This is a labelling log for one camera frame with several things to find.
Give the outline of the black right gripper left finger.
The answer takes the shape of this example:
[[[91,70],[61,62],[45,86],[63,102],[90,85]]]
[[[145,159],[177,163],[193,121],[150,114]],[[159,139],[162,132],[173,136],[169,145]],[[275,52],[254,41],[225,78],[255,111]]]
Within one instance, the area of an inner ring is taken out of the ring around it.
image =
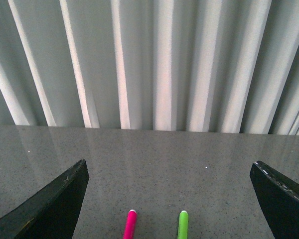
[[[70,239],[85,197],[89,174],[79,160],[0,218],[0,239]]]

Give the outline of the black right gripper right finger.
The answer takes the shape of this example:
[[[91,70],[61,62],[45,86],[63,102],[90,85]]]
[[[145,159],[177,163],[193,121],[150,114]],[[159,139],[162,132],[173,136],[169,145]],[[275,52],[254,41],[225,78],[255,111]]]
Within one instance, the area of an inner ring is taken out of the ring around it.
[[[250,178],[266,221],[276,239],[299,239],[299,184],[262,161]]]

